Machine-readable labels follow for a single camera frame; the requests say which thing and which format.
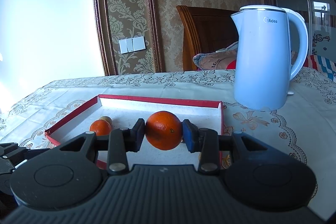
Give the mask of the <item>orange mandarin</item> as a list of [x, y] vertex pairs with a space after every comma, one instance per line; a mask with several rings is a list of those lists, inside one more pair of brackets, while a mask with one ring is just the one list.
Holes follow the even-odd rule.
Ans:
[[90, 125], [89, 130], [95, 132], [97, 136], [104, 136], [110, 134], [112, 127], [109, 122], [98, 119]]
[[174, 149], [182, 141], [182, 122], [171, 112], [158, 111], [147, 119], [145, 135], [147, 141], [157, 149]]

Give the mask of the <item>yellow-brown longan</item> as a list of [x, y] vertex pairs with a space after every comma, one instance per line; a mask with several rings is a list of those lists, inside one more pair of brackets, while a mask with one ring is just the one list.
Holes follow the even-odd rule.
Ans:
[[112, 119], [109, 116], [102, 116], [102, 117], [100, 117], [100, 119], [108, 122], [110, 124], [110, 126], [112, 126], [112, 124], [113, 124]]

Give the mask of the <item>red shallow cardboard tray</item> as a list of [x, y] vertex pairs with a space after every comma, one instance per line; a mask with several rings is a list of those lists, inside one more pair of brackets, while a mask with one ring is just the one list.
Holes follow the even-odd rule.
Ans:
[[[67, 114], [45, 132], [54, 145], [60, 145], [86, 131], [102, 116], [112, 119], [112, 128], [132, 128], [139, 118], [147, 119], [158, 111], [169, 111], [180, 121], [188, 119], [198, 128], [223, 132], [223, 104], [220, 101], [183, 100], [100, 94]], [[184, 143], [175, 149], [162, 151], [143, 140], [139, 152], [128, 152], [129, 166], [199, 164], [199, 153], [189, 153]]]

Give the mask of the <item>patterned pillow bedding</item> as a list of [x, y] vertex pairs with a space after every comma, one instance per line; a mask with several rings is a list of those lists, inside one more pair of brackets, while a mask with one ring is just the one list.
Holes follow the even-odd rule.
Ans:
[[238, 42], [226, 48], [211, 53], [199, 53], [193, 57], [193, 62], [199, 70], [235, 69]]

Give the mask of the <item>light blue electric kettle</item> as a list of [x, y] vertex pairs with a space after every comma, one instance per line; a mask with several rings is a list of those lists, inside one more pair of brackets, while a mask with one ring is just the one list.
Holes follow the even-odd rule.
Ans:
[[308, 52], [303, 16], [287, 8], [248, 5], [231, 18], [239, 35], [235, 100], [254, 110], [282, 108], [290, 81], [303, 67]]

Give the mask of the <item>floral white tablecloth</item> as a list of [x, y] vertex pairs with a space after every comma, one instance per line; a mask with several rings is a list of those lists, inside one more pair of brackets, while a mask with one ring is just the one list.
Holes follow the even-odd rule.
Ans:
[[310, 208], [327, 219], [335, 212], [335, 83], [302, 68], [286, 104], [252, 111], [233, 98], [233, 70], [150, 73], [53, 81], [1, 115], [1, 141], [47, 148], [45, 130], [98, 94], [222, 101], [224, 133], [242, 131], [311, 167], [317, 190]]

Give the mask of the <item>wooden bed headboard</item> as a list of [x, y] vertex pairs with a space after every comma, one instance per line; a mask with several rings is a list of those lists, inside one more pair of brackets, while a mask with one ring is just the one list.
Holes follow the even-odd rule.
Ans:
[[178, 5], [183, 23], [183, 70], [196, 71], [193, 57], [211, 53], [238, 41], [238, 31], [231, 18], [232, 10]]

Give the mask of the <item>colourful clothes pile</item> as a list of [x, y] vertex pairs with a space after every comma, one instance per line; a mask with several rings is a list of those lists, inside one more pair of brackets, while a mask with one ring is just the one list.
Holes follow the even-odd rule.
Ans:
[[330, 61], [325, 57], [322, 57], [320, 55], [309, 55], [307, 56], [303, 66], [315, 69], [316, 71], [322, 73], [324, 76], [326, 76], [333, 82], [336, 81], [335, 62]]

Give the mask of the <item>sliding glass wardrobe door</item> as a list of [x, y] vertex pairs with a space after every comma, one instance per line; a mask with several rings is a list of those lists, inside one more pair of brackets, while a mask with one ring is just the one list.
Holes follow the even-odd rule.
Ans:
[[276, 6], [291, 9], [304, 18], [310, 55], [335, 61], [335, 0], [275, 0]]

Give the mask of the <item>white wall switch panel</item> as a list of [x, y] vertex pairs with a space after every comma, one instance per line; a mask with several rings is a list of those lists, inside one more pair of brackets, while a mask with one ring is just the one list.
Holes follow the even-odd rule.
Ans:
[[145, 38], [143, 36], [121, 39], [118, 43], [121, 54], [132, 53], [146, 49]]

